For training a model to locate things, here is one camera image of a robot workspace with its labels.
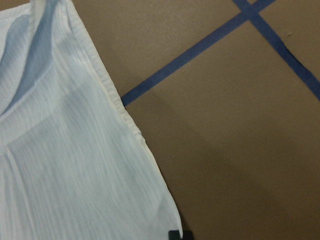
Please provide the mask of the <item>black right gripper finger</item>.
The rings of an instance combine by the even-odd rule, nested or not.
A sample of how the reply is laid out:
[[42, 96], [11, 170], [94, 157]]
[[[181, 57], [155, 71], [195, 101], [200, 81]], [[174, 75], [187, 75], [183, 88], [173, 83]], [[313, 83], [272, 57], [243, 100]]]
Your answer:
[[180, 232], [178, 230], [170, 230], [168, 232], [169, 240], [181, 240]]

